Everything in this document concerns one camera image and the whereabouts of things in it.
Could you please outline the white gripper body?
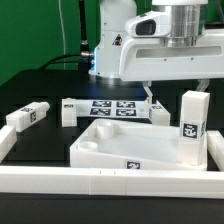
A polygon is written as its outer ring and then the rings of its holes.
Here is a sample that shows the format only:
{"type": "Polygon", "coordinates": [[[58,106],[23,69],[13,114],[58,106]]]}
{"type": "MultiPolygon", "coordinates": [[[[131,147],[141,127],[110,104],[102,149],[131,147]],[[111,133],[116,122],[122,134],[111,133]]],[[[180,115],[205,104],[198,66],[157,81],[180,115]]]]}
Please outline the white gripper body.
{"type": "Polygon", "coordinates": [[[224,33],[206,33],[188,47],[164,46],[162,38],[129,38],[119,76],[140,82],[224,78],[224,33]]]}

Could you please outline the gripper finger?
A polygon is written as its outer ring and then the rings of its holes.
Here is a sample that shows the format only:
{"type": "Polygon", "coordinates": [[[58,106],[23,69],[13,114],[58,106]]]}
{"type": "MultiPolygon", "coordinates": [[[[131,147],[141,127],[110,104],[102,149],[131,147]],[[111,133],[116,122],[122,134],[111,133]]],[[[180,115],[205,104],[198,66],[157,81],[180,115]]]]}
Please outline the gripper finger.
{"type": "Polygon", "coordinates": [[[151,81],[143,82],[143,88],[144,88],[145,92],[147,93],[147,100],[148,100],[149,104],[153,103],[153,93],[150,89],[151,84],[152,84],[151,81]]]}
{"type": "Polygon", "coordinates": [[[210,83],[209,79],[200,79],[196,90],[199,92],[204,92],[209,86],[209,83],[210,83]]]}

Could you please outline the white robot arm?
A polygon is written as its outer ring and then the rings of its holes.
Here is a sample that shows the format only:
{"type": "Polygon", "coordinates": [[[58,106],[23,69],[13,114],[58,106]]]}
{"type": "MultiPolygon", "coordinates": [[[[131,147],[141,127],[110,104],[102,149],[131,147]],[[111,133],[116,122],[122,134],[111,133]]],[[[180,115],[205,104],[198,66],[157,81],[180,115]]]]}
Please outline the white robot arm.
{"type": "Polygon", "coordinates": [[[205,26],[208,0],[152,0],[138,15],[134,0],[99,0],[100,42],[89,71],[114,84],[224,78],[224,28],[205,26]]]}

